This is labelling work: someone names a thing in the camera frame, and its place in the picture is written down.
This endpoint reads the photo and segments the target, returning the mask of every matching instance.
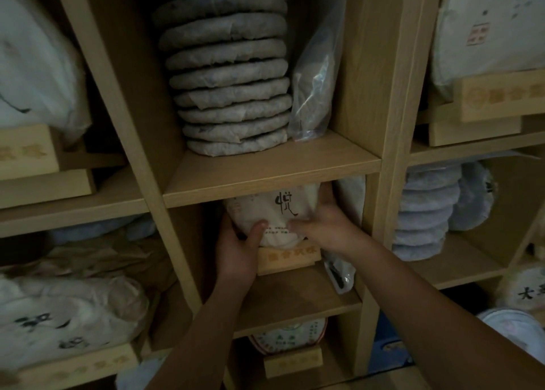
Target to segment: right hand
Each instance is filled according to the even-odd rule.
[[[331,182],[323,182],[318,192],[318,206],[309,221],[294,219],[287,228],[300,236],[306,236],[320,248],[335,252],[351,261],[362,251],[369,235],[354,225],[337,206]]]

